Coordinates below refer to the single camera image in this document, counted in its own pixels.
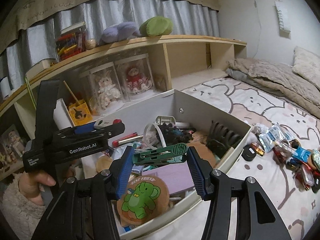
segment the doll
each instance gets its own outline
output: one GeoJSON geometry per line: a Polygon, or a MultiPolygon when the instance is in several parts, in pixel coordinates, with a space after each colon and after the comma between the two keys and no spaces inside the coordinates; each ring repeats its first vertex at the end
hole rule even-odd
{"type": "Polygon", "coordinates": [[[5,154],[2,154],[1,152],[0,152],[0,162],[2,163],[2,165],[4,167],[7,166],[6,156],[5,156],[5,154]]]}
{"type": "Polygon", "coordinates": [[[104,77],[98,77],[99,78],[98,93],[99,93],[101,108],[103,110],[106,109],[106,107],[109,105],[111,101],[114,101],[121,96],[119,89],[115,87],[116,84],[112,83],[110,73],[111,73],[111,70],[107,71],[104,77]]]}
{"type": "Polygon", "coordinates": [[[5,141],[5,145],[4,146],[5,146],[5,149],[7,151],[7,162],[8,163],[17,162],[17,158],[14,155],[14,152],[12,151],[11,146],[8,144],[7,141],[5,141]]]}
{"type": "Polygon", "coordinates": [[[24,145],[21,143],[21,138],[16,134],[14,130],[9,132],[8,137],[11,147],[20,157],[22,157],[22,154],[24,153],[24,145]]]}
{"type": "Polygon", "coordinates": [[[129,92],[138,94],[151,88],[152,82],[143,73],[140,73],[137,65],[133,65],[126,70],[126,81],[129,92]]]}

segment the green elephant sticker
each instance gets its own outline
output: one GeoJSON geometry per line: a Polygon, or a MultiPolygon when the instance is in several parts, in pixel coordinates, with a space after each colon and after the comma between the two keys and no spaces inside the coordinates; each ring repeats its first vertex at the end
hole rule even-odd
{"type": "Polygon", "coordinates": [[[133,193],[127,194],[124,197],[121,210],[124,212],[130,210],[134,212],[137,219],[143,219],[147,215],[144,209],[145,206],[150,210],[154,210],[156,208],[154,200],[159,197],[160,193],[161,191],[158,186],[143,181],[136,186],[133,193]]]}

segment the silver curtain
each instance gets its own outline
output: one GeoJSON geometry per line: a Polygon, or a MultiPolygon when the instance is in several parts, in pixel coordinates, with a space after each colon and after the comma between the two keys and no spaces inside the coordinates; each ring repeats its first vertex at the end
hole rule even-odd
{"type": "Polygon", "coordinates": [[[217,11],[183,0],[91,0],[61,11],[22,31],[0,56],[0,76],[8,76],[13,89],[24,84],[25,73],[46,58],[56,58],[54,38],[60,30],[86,22],[87,38],[99,41],[113,24],[134,21],[141,25],[153,16],[173,20],[172,34],[219,36],[217,11]]]}

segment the bed sheet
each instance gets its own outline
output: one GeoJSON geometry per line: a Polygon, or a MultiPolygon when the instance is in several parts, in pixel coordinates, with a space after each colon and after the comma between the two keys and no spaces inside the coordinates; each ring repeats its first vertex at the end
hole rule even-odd
{"type": "MultiPolygon", "coordinates": [[[[215,79],[183,92],[203,100],[250,124],[263,123],[268,127],[278,122],[300,141],[305,149],[318,148],[319,120],[292,105],[231,78],[215,79]]],[[[228,176],[245,179],[253,176],[277,208],[292,240],[301,240],[320,213],[320,193],[300,189],[293,174],[273,160],[273,153],[257,155],[252,162],[241,156],[228,176]]],[[[231,205],[229,239],[235,239],[236,201],[231,205]]],[[[143,239],[201,239],[208,202],[201,202],[188,213],[166,227],[143,239]]]]}

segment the white box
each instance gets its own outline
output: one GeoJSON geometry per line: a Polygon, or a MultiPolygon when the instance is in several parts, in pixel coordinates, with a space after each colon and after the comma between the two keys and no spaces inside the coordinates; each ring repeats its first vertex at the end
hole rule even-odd
{"type": "Polygon", "coordinates": [[[52,63],[57,63],[57,61],[54,58],[47,58],[33,65],[26,73],[28,80],[38,75],[41,71],[49,68],[52,63]]]}
{"type": "MultiPolygon", "coordinates": [[[[242,136],[243,138],[238,146],[233,151],[229,151],[215,167],[224,173],[230,170],[239,157],[251,131],[250,125],[231,114],[178,90],[170,90],[108,115],[110,119],[121,119],[125,125],[125,133],[112,138],[109,141],[109,145],[111,145],[112,141],[126,134],[134,132],[143,134],[145,126],[150,122],[154,122],[159,115],[174,116],[178,122],[189,122],[197,130],[206,132],[209,132],[212,120],[218,121],[242,136]]],[[[96,174],[94,165],[96,159],[97,156],[95,155],[82,158],[86,178],[93,177],[96,174]]],[[[154,232],[185,213],[200,200],[201,198],[194,191],[163,215],[128,232],[123,230],[123,232],[120,232],[120,238],[134,239],[154,232]]]]}

